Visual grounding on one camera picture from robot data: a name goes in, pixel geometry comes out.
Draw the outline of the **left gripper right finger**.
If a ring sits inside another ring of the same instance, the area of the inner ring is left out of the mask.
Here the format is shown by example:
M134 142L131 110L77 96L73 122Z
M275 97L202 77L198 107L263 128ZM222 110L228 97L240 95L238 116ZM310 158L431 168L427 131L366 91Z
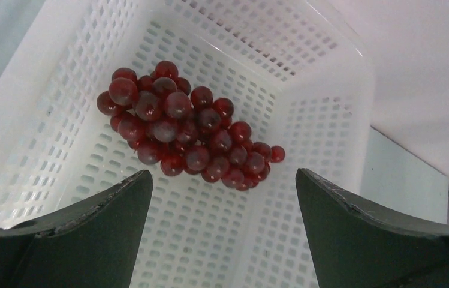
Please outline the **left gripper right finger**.
M320 287L449 287L449 225L349 192L309 169L296 190Z

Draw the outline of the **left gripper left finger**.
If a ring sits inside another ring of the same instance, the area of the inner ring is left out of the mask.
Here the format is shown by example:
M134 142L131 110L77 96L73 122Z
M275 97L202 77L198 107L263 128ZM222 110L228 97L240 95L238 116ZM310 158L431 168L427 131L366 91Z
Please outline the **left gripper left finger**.
M63 209L0 229L0 287L128 287L153 192L142 170Z

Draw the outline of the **red fake grape bunch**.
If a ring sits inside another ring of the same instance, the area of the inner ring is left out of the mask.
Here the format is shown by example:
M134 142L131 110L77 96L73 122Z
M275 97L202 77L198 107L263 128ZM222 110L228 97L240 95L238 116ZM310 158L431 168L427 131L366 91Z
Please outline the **red fake grape bunch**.
M233 120L229 98L192 87L171 61L157 63L144 76L118 68L96 105L139 161L158 164L166 176L200 175L245 191L267 179L272 164L286 156L281 146L254 142L251 125Z

